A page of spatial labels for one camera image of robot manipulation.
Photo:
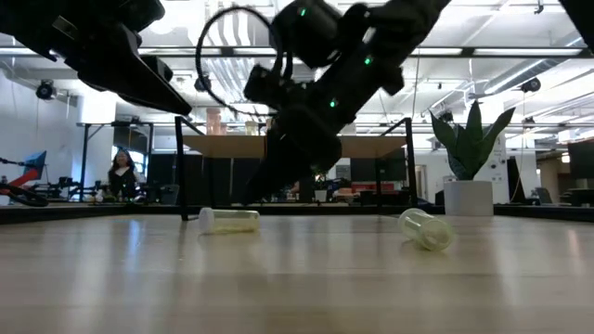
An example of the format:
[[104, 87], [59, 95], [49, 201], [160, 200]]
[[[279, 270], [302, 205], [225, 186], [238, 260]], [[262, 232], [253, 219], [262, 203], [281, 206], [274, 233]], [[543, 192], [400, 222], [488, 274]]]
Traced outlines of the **long yellow vial white cap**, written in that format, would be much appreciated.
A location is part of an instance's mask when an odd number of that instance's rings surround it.
[[203, 235], [251, 233], [260, 227], [260, 213], [202, 208], [198, 222], [199, 231]]

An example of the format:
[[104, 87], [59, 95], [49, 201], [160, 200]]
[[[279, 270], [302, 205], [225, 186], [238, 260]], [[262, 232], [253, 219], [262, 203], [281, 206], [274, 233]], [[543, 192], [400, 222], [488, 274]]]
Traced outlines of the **black background rig frame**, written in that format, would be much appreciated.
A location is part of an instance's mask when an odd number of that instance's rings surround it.
[[[113, 121], [113, 122], [77, 122], [77, 127], [83, 129], [83, 148], [81, 153], [80, 163], [80, 183], [82, 186], [86, 186], [87, 182], [98, 181], [100, 177], [107, 175], [108, 167], [111, 166], [112, 157], [107, 155], [107, 149], [115, 147], [113, 143], [113, 134], [116, 129], [126, 129], [128, 137], [125, 142], [120, 144], [121, 148], [126, 150], [136, 151], [141, 153], [140, 148], [132, 148], [132, 132], [138, 131], [143, 135], [145, 140], [145, 148], [142, 152], [144, 159], [142, 161], [143, 172], [146, 173], [148, 170], [148, 164], [152, 158], [153, 152], [153, 140], [155, 123], [154, 122], [124, 122], [124, 121]], [[103, 129], [110, 130], [107, 135], [99, 136], [99, 145], [97, 148], [89, 147], [89, 143], [92, 138], [99, 134]]]

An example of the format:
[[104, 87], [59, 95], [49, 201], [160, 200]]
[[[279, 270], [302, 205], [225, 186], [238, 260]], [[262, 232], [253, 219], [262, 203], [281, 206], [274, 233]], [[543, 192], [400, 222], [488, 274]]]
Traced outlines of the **green snake plant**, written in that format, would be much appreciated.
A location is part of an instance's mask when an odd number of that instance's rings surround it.
[[466, 126], [450, 125], [431, 114], [433, 133], [447, 151], [448, 164], [459, 181], [472, 181], [487, 162], [499, 134], [510, 124], [515, 108], [502, 112], [483, 127], [478, 101], [474, 101]]

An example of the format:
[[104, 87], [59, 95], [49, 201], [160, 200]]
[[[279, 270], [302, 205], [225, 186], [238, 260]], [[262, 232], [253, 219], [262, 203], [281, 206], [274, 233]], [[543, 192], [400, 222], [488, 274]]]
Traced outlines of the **white plant pot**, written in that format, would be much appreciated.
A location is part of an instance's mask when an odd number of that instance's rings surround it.
[[451, 216], [492, 216], [493, 188], [490, 181], [445, 183], [445, 214]]

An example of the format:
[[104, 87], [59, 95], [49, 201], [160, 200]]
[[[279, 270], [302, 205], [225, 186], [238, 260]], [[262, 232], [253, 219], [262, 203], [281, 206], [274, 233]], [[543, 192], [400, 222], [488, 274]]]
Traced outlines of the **black aluminium table frame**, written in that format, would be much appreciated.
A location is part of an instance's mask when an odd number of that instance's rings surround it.
[[[360, 206], [316, 206], [298, 204], [293, 206], [253, 207], [261, 215], [398, 215], [406, 210], [404, 206], [360, 207]], [[33, 223], [43, 221], [83, 219], [116, 215], [179, 215], [193, 216], [200, 212], [200, 206], [165, 205], [50, 205], [43, 208], [26, 206], [1, 206], [0, 225]], [[520, 206], [496, 205], [494, 214], [509, 217], [549, 219], [557, 221], [585, 222], [594, 224], [594, 208], [565, 206]]]

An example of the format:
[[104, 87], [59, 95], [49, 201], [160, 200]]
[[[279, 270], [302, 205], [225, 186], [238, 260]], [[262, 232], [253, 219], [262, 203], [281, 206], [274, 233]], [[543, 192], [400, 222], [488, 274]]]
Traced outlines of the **person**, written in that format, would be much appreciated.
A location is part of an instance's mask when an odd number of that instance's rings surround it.
[[132, 200], [137, 195], [136, 187], [140, 183], [140, 174], [129, 152], [124, 148], [118, 148], [108, 170], [108, 183], [99, 189], [95, 200], [98, 202]]

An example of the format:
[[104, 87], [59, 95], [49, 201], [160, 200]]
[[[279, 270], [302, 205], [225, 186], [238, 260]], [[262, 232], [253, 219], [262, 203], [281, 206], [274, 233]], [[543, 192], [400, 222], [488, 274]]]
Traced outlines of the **small potted plant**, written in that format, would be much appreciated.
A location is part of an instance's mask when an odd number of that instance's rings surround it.
[[317, 173], [314, 176], [315, 202], [326, 202], [328, 200], [328, 193], [330, 188], [331, 181], [327, 178], [327, 175], [325, 173]]

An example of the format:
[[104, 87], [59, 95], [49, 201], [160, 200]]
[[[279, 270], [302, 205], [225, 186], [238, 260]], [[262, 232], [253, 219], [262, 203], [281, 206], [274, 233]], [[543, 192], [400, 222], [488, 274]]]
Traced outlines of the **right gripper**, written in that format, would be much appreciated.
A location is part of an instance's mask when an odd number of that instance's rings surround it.
[[329, 170], [342, 156], [342, 128], [378, 90], [391, 96], [399, 92], [404, 78], [399, 59], [356, 50], [301, 87], [303, 104], [281, 110], [267, 131], [265, 157], [246, 185], [245, 205]]

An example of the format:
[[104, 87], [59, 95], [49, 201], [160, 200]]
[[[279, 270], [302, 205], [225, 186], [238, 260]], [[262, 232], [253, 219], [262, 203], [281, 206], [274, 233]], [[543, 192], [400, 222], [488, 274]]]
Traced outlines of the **wooden shelf black metal legs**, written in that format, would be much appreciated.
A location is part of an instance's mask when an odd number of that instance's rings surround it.
[[[383, 158], [389, 152], [407, 145], [407, 167], [409, 185], [416, 182], [414, 148], [412, 140], [412, 121], [405, 118], [389, 128], [390, 133], [400, 125], [406, 128], [405, 136], [340, 136], [342, 141], [342, 157], [358, 159]], [[195, 125], [182, 116], [174, 117], [176, 143], [176, 176], [179, 185], [178, 212], [183, 221], [189, 221], [190, 213], [187, 204], [187, 182], [185, 173], [185, 152], [187, 145], [191, 150], [201, 153], [207, 158], [263, 158], [267, 153], [267, 137], [261, 135], [205, 135]]]

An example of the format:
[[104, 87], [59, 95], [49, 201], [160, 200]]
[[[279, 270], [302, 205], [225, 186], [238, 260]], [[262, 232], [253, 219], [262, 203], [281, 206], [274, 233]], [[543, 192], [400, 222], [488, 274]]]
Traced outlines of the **red and black device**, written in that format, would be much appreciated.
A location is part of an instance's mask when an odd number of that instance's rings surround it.
[[[0, 158], [0, 163], [17, 165], [24, 168], [24, 161], [10, 161], [8, 159]], [[31, 171], [7, 183], [0, 181], [0, 196], [9, 197], [13, 201], [28, 207], [46, 207], [48, 205], [46, 198], [24, 188], [26, 183], [38, 178], [36, 172]]]

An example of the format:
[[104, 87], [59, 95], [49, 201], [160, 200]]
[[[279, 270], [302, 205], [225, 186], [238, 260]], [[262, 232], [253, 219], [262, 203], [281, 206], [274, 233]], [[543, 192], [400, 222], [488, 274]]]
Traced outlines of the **blue lit monitor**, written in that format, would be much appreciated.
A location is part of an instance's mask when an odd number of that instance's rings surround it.
[[28, 156], [24, 162], [24, 170], [23, 173], [29, 173], [31, 171], [35, 171], [38, 177], [43, 175], [43, 170], [45, 167], [45, 158], [46, 158], [46, 151], [41, 151], [37, 153], [33, 153], [32, 155]]

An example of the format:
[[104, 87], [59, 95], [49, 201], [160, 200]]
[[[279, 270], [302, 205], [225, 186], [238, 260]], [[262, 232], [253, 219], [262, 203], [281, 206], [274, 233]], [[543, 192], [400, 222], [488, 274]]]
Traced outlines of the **short green vial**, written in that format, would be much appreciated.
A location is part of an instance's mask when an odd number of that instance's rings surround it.
[[417, 208], [404, 211], [398, 217], [398, 226], [408, 239], [427, 251], [443, 251], [454, 238], [450, 224]]

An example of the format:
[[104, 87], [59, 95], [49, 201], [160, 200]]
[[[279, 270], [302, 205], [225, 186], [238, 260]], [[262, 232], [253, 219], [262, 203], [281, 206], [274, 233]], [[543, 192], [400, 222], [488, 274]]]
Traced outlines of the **black partition wall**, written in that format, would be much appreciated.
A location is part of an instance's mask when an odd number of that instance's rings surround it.
[[[187, 205], [227, 206], [241, 203], [246, 185], [260, 165], [252, 158], [184, 157]], [[156, 154], [148, 164], [148, 182], [162, 186], [178, 185], [175, 154]]]

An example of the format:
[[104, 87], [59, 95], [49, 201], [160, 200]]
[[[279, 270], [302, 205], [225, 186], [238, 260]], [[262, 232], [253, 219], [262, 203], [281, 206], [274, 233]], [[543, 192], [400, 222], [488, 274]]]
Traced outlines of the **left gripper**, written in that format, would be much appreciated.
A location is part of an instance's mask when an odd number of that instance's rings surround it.
[[140, 36], [122, 23], [94, 23], [76, 27], [65, 18], [52, 23], [56, 44], [51, 47], [77, 72], [78, 78], [99, 91], [113, 91], [122, 99], [147, 108], [188, 115], [190, 105], [161, 76], [150, 69], [130, 71], [138, 61]]

